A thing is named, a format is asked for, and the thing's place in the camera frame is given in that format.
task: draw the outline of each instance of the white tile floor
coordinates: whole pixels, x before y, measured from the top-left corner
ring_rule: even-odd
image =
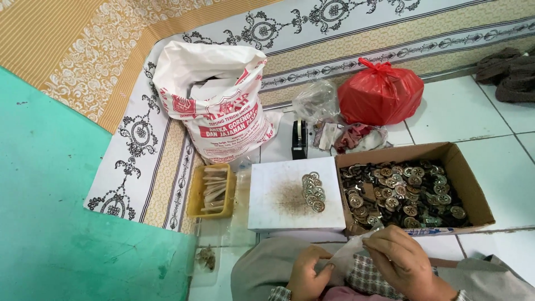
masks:
[[[496,219],[495,225],[480,233],[416,238],[430,257],[461,260],[465,255],[482,258],[495,254],[535,285],[535,272],[530,264],[535,253],[535,104],[501,103],[494,92],[495,87],[479,86],[472,77],[426,84],[424,100],[415,115],[387,127],[389,141],[395,146],[458,142]],[[258,158],[260,163],[291,160],[293,120],[294,113],[286,112],[277,136],[251,157]],[[308,153],[309,158],[331,155],[313,148]],[[240,241],[240,246],[225,244],[231,240],[219,237],[221,227],[226,227],[225,222],[220,223],[220,228],[202,230],[200,235],[200,245],[223,246],[217,278],[208,281],[214,283],[208,287],[194,286],[194,281],[190,301],[231,301],[232,267],[254,245],[253,234]],[[310,242],[343,241],[340,235],[311,231],[268,234],[262,238],[279,235],[298,235]]]

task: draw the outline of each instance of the brown fabric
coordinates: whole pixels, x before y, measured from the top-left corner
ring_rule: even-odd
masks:
[[[535,56],[506,48],[477,64],[476,81],[494,84],[502,102],[535,102]]]

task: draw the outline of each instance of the checkered cloth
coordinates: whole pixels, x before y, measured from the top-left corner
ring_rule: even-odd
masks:
[[[353,255],[355,265],[353,270],[346,278],[347,286],[355,291],[362,292],[367,295],[380,295],[394,300],[408,300],[403,294],[397,292],[390,284],[388,284],[381,273],[373,265],[373,261],[369,257]],[[438,270],[433,267],[433,273],[438,276]],[[268,301],[289,301],[292,292],[285,287],[276,287],[271,290]],[[461,290],[455,301],[471,301]]]

